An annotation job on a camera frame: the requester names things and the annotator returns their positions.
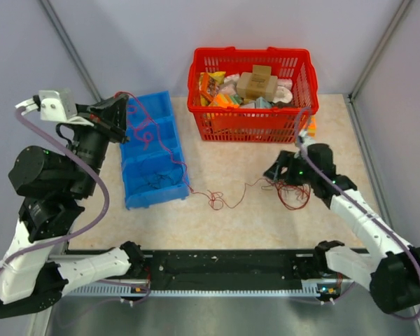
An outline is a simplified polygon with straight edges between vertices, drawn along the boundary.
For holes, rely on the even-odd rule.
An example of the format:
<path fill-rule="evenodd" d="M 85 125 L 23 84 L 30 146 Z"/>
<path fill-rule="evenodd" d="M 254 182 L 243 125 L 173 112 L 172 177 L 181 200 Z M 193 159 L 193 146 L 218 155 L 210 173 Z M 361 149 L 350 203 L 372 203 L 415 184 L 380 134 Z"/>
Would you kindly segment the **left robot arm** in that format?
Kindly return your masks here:
<path fill-rule="evenodd" d="M 9 172 L 23 197 L 12 242 L 0 262 L 0 319 L 42 312 L 68 293 L 109 277 L 138 277 L 145 267 L 139 245 L 127 241 L 99 255 L 56 262 L 54 246 L 75 237 L 71 231 L 84 208 L 80 201 L 104 187 L 99 173 L 110 143 L 127 141 L 129 97 L 120 93 L 93 105 L 75 104 L 41 92 L 16 106 L 17 119 L 38 111 L 43 119 L 73 131 L 47 136 L 52 149 L 25 148 Z"/>

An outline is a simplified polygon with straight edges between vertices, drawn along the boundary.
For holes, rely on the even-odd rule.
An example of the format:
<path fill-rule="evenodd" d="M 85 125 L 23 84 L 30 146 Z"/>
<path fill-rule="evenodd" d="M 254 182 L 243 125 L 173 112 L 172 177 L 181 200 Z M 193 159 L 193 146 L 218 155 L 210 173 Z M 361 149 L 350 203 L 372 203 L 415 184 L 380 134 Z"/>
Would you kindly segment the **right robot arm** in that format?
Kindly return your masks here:
<path fill-rule="evenodd" d="M 333 151 L 325 143 L 283 150 L 264 177 L 288 186 L 308 185 L 342 218 L 368 251 L 361 255 L 338 241 L 317 246 L 312 266 L 319 276 L 341 273 L 367 289 L 386 314 L 420 306 L 420 247 L 398 236 L 364 200 L 353 181 L 337 173 Z"/>

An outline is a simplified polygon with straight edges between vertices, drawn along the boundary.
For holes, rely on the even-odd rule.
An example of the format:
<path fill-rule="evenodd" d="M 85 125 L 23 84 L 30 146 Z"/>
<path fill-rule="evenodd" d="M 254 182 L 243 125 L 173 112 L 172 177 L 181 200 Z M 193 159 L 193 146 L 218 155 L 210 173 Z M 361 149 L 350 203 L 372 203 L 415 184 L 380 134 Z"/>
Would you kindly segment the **colourful sponge pack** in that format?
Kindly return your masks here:
<path fill-rule="evenodd" d="M 312 115 L 310 119 L 308 119 L 306 124 L 306 131 L 309 136 L 315 137 L 316 136 L 316 116 Z"/>

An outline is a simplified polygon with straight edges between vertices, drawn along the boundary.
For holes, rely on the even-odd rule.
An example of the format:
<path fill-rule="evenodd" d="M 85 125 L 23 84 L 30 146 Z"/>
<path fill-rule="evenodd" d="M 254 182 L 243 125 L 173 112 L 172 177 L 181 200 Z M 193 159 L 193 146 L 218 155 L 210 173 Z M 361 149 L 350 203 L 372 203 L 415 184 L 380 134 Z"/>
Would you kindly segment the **blue plastic compartment bin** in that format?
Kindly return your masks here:
<path fill-rule="evenodd" d="M 126 135 L 120 146 L 125 207 L 184 200 L 189 179 L 168 91 L 129 98 Z"/>

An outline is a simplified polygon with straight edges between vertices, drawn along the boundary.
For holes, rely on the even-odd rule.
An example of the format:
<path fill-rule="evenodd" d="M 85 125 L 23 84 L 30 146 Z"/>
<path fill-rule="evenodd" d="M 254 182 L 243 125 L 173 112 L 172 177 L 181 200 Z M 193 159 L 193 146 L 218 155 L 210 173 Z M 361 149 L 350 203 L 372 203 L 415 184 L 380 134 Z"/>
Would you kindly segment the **teal sponge package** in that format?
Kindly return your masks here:
<path fill-rule="evenodd" d="M 255 107 L 257 109 L 270 109 L 272 107 L 272 105 L 265 98 L 259 97 L 255 101 Z"/>

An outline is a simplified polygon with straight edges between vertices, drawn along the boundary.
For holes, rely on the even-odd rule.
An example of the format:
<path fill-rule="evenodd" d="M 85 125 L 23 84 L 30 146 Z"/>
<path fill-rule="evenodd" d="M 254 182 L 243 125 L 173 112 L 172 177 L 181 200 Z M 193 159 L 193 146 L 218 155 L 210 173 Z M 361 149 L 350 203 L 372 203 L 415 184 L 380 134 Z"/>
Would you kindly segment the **red plastic shopping basket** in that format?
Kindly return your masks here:
<path fill-rule="evenodd" d="M 253 65 L 271 66 L 272 75 L 291 83 L 289 103 L 278 91 L 270 109 L 255 107 L 256 99 L 236 95 L 239 108 L 208 107 L 216 96 L 210 74 L 221 71 L 229 79 L 252 72 Z M 189 112 L 204 141 L 291 143 L 319 109 L 318 83 L 308 50 L 299 48 L 198 48 L 188 74 Z"/>

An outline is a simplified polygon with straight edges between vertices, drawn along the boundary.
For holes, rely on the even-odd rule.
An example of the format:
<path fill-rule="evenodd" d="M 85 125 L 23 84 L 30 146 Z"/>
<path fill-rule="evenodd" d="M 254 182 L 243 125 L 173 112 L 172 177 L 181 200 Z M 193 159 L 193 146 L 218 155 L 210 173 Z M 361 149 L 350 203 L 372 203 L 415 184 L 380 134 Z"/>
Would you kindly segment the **orange sponge daddy box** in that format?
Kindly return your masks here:
<path fill-rule="evenodd" d="M 236 95 L 217 94 L 208 107 L 239 108 L 240 103 Z"/>

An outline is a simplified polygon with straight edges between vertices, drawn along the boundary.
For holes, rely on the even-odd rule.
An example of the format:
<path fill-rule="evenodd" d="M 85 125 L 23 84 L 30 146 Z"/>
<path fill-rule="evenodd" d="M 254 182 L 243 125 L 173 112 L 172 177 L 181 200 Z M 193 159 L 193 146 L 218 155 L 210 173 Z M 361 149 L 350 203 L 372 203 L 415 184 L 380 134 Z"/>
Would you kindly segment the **brown cardboard box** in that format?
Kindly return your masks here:
<path fill-rule="evenodd" d="M 237 81 L 237 94 L 246 99 L 265 98 L 272 101 L 277 91 L 278 77 L 271 66 L 253 65 L 252 72 L 243 72 Z"/>

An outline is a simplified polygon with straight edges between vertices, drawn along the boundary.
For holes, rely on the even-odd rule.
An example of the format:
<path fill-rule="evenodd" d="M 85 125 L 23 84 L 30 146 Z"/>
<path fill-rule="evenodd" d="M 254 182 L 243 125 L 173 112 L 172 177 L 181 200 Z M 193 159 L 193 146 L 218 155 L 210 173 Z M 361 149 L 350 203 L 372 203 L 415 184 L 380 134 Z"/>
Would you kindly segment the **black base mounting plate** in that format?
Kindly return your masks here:
<path fill-rule="evenodd" d="M 304 281 L 328 281 L 335 288 L 347 278 L 321 271 L 314 249 L 144 250 L 144 264 L 134 276 L 107 281 L 141 280 L 155 291 L 297 290 Z"/>

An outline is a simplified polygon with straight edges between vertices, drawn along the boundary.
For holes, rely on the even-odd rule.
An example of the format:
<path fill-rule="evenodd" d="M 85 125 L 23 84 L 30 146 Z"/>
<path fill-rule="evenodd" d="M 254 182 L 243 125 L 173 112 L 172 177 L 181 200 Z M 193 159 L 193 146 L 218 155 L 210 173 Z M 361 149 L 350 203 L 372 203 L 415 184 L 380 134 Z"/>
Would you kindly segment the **grey aluminium frame rail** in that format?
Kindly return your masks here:
<path fill-rule="evenodd" d="M 344 100 L 381 215 L 401 237 L 420 246 L 420 225 L 410 213 L 415 200 L 410 191 L 413 184 L 407 180 L 411 174 L 400 166 L 410 158 L 411 148 L 398 143 L 400 137 L 390 128 L 390 114 L 373 111 L 364 99 L 346 94 Z"/>

